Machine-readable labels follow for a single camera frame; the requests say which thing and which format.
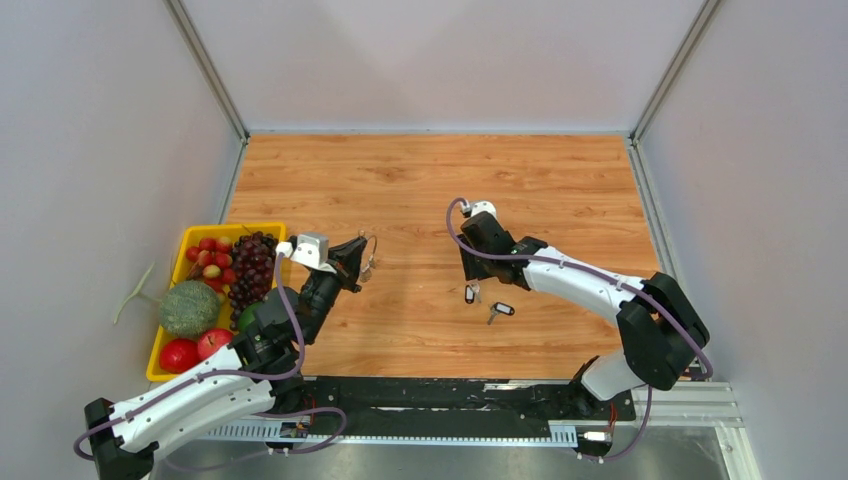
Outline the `metal keyring with keys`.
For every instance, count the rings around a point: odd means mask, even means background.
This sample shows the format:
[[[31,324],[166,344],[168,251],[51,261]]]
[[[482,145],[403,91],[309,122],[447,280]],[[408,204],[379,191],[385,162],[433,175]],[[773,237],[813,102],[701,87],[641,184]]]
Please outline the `metal keyring with keys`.
[[[367,256],[366,260],[362,261],[360,268],[360,278],[362,282],[367,282],[373,271],[376,269],[376,251],[378,246],[377,236],[375,234],[367,233],[365,230],[360,230],[359,235],[364,237],[366,245],[370,245],[371,251]]]

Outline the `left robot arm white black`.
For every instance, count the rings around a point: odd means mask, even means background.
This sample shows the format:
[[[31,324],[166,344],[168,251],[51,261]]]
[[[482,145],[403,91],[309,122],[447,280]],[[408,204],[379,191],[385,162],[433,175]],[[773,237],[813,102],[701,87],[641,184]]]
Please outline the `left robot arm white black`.
[[[100,479],[143,479],[156,462],[195,438],[248,415],[292,417],[304,405],[301,369],[339,294],[357,293],[368,237],[331,246],[303,233],[276,248],[276,286],[254,321],[208,358],[164,385],[85,409],[74,453]]]

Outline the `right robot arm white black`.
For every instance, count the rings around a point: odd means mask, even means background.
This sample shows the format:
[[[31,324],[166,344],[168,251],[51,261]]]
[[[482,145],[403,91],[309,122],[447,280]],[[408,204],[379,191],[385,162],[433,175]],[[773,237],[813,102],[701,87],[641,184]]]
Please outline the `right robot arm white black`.
[[[461,227],[448,231],[467,279],[495,278],[553,295],[617,328],[620,349],[587,361],[571,381],[571,403],[580,415],[596,417],[612,397],[636,387],[669,391],[694,360],[703,360],[709,332],[675,278],[616,274],[534,237],[516,240],[491,208],[466,208],[463,216]]]

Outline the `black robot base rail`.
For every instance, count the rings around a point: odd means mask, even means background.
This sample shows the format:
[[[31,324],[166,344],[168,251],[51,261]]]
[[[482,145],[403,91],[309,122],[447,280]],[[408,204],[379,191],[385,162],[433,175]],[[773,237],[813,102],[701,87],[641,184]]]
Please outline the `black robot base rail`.
[[[612,430],[637,417],[632,395],[582,412],[564,380],[342,377],[306,379],[298,419],[244,417],[203,440],[285,444],[531,446],[577,448],[612,443]]]

